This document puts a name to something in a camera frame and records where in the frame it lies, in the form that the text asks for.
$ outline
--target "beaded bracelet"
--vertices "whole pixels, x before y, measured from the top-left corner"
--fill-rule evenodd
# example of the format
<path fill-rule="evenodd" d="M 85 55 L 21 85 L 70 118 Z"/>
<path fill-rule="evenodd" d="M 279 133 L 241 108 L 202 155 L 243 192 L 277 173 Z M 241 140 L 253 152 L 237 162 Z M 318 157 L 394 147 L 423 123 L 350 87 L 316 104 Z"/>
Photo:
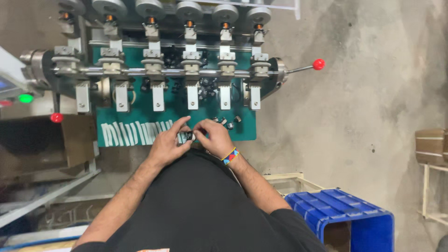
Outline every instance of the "beaded bracelet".
<path fill-rule="evenodd" d="M 237 150 L 236 147 L 233 148 L 232 152 L 230 152 L 230 154 L 227 155 L 227 157 L 221 159 L 221 161 L 224 162 L 225 165 L 227 165 L 228 163 L 232 162 L 232 160 L 238 156 L 238 154 L 240 154 L 240 152 Z"/>

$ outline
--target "lever handle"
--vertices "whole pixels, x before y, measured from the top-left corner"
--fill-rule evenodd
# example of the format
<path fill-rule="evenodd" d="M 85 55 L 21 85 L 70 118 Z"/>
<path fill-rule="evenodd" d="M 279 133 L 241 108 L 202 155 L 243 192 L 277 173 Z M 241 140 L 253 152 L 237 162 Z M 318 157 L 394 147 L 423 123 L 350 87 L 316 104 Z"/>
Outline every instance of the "lever handle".
<path fill-rule="evenodd" d="M 325 61 L 323 59 L 317 59 L 317 60 L 314 61 L 313 65 L 292 69 L 292 70 L 289 70 L 286 73 L 287 74 L 292 74 L 292 73 L 295 73 L 295 72 L 300 72 L 300 71 L 311 69 L 311 68 L 313 68 L 314 70 L 319 71 L 319 70 L 322 70 L 324 67 L 325 67 Z"/>

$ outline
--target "wooden frame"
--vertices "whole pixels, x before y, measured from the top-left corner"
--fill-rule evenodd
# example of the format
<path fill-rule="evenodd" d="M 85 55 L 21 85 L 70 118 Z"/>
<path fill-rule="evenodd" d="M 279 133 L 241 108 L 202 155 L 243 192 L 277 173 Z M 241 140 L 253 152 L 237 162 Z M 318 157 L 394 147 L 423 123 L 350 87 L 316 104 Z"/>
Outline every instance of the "wooden frame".
<path fill-rule="evenodd" d="M 428 164 L 420 164 L 424 168 L 424 175 L 423 175 L 423 203 L 422 203 L 422 210 L 417 211 L 419 214 L 423 216 L 425 219 L 431 219 L 436 222 L 442 223 L 446 226 L 448 226 L 448 220 L 444 220 L 448 218 L 448 214 L 445 213 L 428 213 L 428 186 L 429 186 L 429 173 L 430 169 L 440 170 L 444 172 L 448 172 L 448 168 L 446 167 L 440 167 L 435 165 L 428 165 Z"/>
<path fill-rule="evenodd" d="M 274 179 L 287 179 L 287 178 L 293 178 L 293 179 L 295 179 L 297 182 L 300 183 L 300 191 L 299 191 L 299 192 L 301 192 L 301 191 L 305 191 L 305 190 L 304 190 L 304 189 L 305 189 L 305 185 L 307 185 L 307 186 L 309 186 L 309 187 L 315 189 L 315 191 L 312 191 L 312 192 L 319 192 L 319 191 L 325 189 L 324 187 L 322 187 L 322 186 L 320 186 L 320 185 L 317 185 L 317 184 L 315 184 L 315 183 L 313 183 L 313 182 L 311 182 L 311 181 L 309 181 L 309 180 L 304 179 L 304 178 L 303 178 L 303 177 L 304 177 L 303 172 L 300 172 L 300 173 L 286 173 L 286 174 L 264 175 L 263 177 L 264 177 L 265 180 L 267 180 L 267 181 L 269 181 L 269 180 L 274 180 Z M 286 196 L 286 194 L 283 194 L 283 193 L 281 193 L 281 192 L 279 192 L 279 193 L 282 195 L 282 197 L 285 197 L 285 196 Z"/>

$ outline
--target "concrete floor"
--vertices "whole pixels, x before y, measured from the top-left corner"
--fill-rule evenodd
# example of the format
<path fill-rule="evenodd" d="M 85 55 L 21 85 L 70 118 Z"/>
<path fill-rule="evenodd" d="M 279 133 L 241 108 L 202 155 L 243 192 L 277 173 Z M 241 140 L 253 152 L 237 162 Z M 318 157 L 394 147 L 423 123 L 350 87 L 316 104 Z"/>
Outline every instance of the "concrete floor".
<path fill-rule="evenodd" d="M 0 45 L 18 56 L 63 44 L 49 2 L 0 0 Z M 445 0 L 303 0 L 299 21 L 273 10 L 263 52 L 289 68 L 327 66 L 291 75 L 257 112 L 257 140 L 236 146 L 262 174 L 304 172 L 393 212 L 396 251 L 434 251 L 447 228 L 417 214 L 414 132 L 446 126 L 447 13 Z M 77 193 L 118 190 L 148 150 L 102 149 L 102 186 Z M 431 206 L 445 205 L 448 178 L 431 175 Z"/>

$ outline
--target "wire spool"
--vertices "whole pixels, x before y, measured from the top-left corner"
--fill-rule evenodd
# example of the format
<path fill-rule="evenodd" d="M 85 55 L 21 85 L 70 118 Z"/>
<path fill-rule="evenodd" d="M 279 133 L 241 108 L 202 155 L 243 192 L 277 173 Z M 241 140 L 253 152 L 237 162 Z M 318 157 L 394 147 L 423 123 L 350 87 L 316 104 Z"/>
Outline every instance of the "wire spool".
<path fill-rule="evenodd" d="M 233 23 L 239 17 L 238 9 L 231 4 L 220 4 L 215 7 L 211 18 L 221 25 L 224 22 Z"/>
<path fill-rule="evenodd" d="M 164 6 L 159 0 L 136 0 L 135 11 L 143 18 L 154 17 L 157 21 L 166 16 Z"/>
<path fill-rule="evenodd" d="M 59 8 L 75 16 L 86 13 L 86 6 L 80 0 L 59 0 Z"/>
<path fill-rule="evenodd" d="M 204 12 L 202 11 L 200 4 L 191 1 L 183 1 L 178 3 L 176 6 L 176 16 L 183 22 L 197 22 L 202 20 Z"/>
<path fill-rule="evenodd" d="M 128 14 L 128 8 L 121 0 L 92 0 L 92 7 L 102 15 L 116 18 L 124 18 Z"/>
<path fill-rule="evenodd" d="M 256 7 L 247 12 L 246 18 L 255 24 L 265 25 L 271 20 L 271 10 L 265 7 Z"/>

